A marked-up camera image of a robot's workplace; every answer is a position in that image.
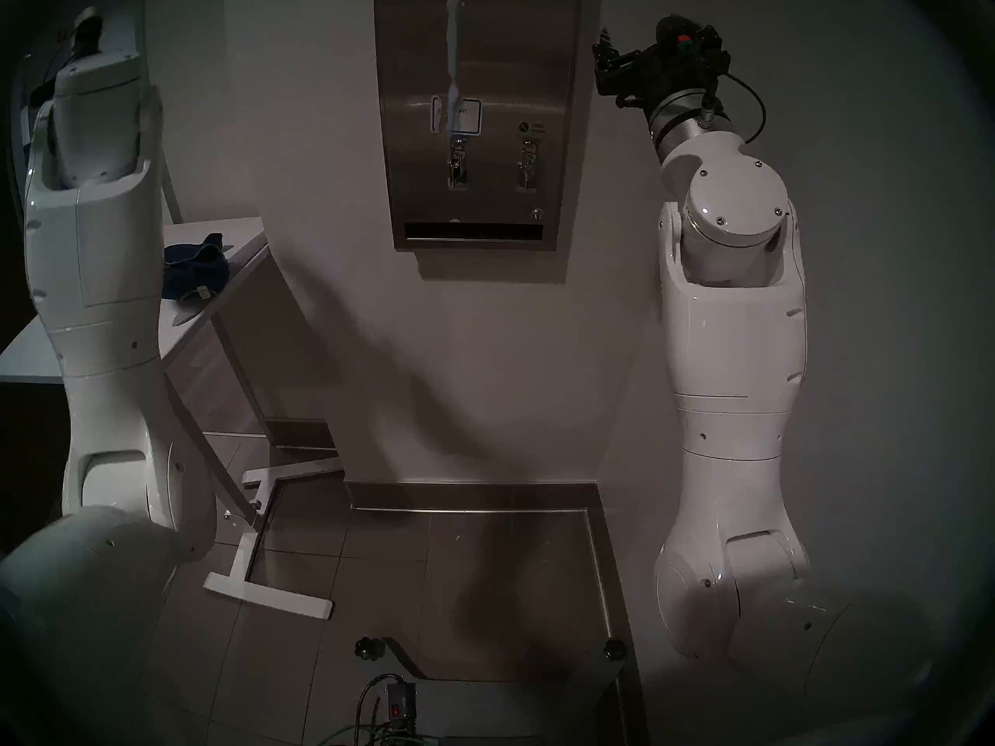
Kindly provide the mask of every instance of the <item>sticker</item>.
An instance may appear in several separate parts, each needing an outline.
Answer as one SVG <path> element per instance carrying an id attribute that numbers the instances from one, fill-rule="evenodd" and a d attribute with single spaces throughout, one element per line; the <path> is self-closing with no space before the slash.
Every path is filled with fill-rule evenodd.
<path id="1" fill-rule="evenodd" d="M 445 111 L 442 98 L 432 96 L 432 119 L 429 121 L 429 130 L 438 133 L 442 130 L 442 117 Z M 459 135 L 480 135 L 484 120 L 484 104 L 477 98 L 464 98 L 460 101 L 460 110 L 456 115 L 456 127 L 454 133 Z"/>

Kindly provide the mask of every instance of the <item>metal stand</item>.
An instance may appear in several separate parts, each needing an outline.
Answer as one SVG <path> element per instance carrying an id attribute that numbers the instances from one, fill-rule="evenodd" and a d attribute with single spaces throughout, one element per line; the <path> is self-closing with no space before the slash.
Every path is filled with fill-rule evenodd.
<path id="1" fill-rule="evenodd" d="M 566 684 L 428 679 L 390 643 L 366 636 L 355 653 L 364 675 L 397 673 L 415 682 L 418 734 L 452 746 L 572 746 L 596 742 L 595 704 L 625 666 L 628 650 L 623 641 L 608 640 L 588 652 Z M 387 684 L 374 689 L 385 695 Z"/>
<path id="2" fill-rule="evenodd" d="M 261 604 L 275 610 L 293 612 L 319 620 L 327 620 L 331 615 L 332 603 L 327 599 L 318 599 L 304 594 L 281 591 L 278 588 L 257 585 L 248 581 L 249 570 L 252 568 L 259 545 L 263 539 L 263 529 L 272 510 L 272 499 L 277 482 L 283 478 L 304 478 L 318 476 L 328 472 L 342 470 L 338 457 L 314 462 L 298 462 L 295 465 L 280 465 L 279 467 L 260 467 L 255 471 L 245 471 L 242 476 L 243 485 L 259 483 L 256 495 L 250 501 L 253 507 L 252 520 L 246 520 L 249 529 L 242 533 L 232 570 L 228 575 L 216 572 L 208 574 L 204 588 L 215 593 L 241 599 L 244 602 Z"/>

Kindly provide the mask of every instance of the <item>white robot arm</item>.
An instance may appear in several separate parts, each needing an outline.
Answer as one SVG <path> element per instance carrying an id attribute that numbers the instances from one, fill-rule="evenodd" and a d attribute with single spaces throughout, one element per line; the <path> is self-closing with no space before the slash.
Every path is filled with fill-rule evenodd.
<path id="1" fill-rule="evenodd" d="M 26 189 L 31 297 L 72 423 L 63 511 L 119 507 L 174 530 L 197 559 L 214 540 L 212 483 L 159 359 L 162 104 L 141 89 L 135 53 L 96 39 L 39 110 Z"/>
<path id="2" fill-rule="evenodd" d="M 598 92 L 646 115 L 667 193 L 660 267 L 683 487 L 657 603 L 682 654 L 728 657 L 837 710 L 873 708 L 928 664 L 915 641 L 880 652 L 908 622 L 807 578 L 780 478 L 806 367 L 798 220 L 777 173 L 747 153 L 756 134 L 737 135 L 716 97 L 730 77 L 722 47 L 711 26 L 670 16 L 646 51 L 622 56 L 607 32 L 593 48 Z"/>
<path id="3" fill-rule="evenodd" d="M 215 495 L 159 358 L 162 104 L 137 55 L 100 52 L 99 21 L 80 18 L 32 140 L 27 275 L 72 434 L 64 518 L 0 561 L 0 622 L 94 742 L 148 743 L 143 648 L 214 542 Z"/>

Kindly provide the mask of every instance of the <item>floor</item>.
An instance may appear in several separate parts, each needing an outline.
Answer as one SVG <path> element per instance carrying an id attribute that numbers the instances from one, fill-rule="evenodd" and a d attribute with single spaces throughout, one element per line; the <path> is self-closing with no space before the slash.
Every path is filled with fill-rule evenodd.
<path id="1" fill-rule="evenodd" d="M 199 372 L 170 369 L 184 400 L 234 384 L 209 341 Z M 201 426 L 252 432 L 248 404 L 219 398 Z M 295 462 L 263 437 L 208 439 L 234 478 Z M 328 621 L 205 590 L 239 534 L 219 505 L 214 548 L 177 573 L 155 627 L 142 687 L 167 742 L 318 744 L 352 723 L 361 636 L 390 636 L 431 677 L 550 680 L 606 638 L 583 512 L 357 510 L 341 474 L 282 483 L 250 580 L 333 600 Z"/>

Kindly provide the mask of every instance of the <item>green cable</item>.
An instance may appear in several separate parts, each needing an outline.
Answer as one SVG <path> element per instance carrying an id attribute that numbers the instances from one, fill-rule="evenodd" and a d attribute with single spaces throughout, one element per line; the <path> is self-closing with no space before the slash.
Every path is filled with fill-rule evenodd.
<path id="1" fill-rule="evenodd" d="M 372 730 L 382 730 L 383 727 L 384 727 L 382 724 L 378 724 L 378 725 L 361 724 L 359 726 L 361 728 L 363 728 L 363 729 L 371 730 L 371 731 Z M 325 736 L 325 738 L 322 738 L 318 742 L 318 746 L 334 746 L 334 744 L 331 743 L 331 739 L 332 738 L 337 738 L 339 735 L 341 735 L 343 733 L 347 733 L 349 730 L 353 729 L 354 727 L 355 727 L 355 725 L 351 725 L 350 724 L 348 727 L 343 727 L 340 730 L 335 730 L 335 732 L 333 732 L 331 735 L 328 735 L 328 736 Z"/>
<path id="2" fill-rule="evenodd" d="M 428 735 L 414 735 L 414 736 L 412 736 L 412 735 L 391 735 L 390 733 L 387 733 L 386 735 L 380 735 L 380 736 L 378 736 L 374 740 L 374 743 L 377 743 L 379 741 L 386 741 L 388 743 L 390 741 L 405 741 L 405 742 L 410 742 L 410 743 L 421 743 L 421 744 L 425 744 L 425 743 L 441 743 L 442 742 L 439 739 L 432 738 L 431 736 L 428 736 Z"/>

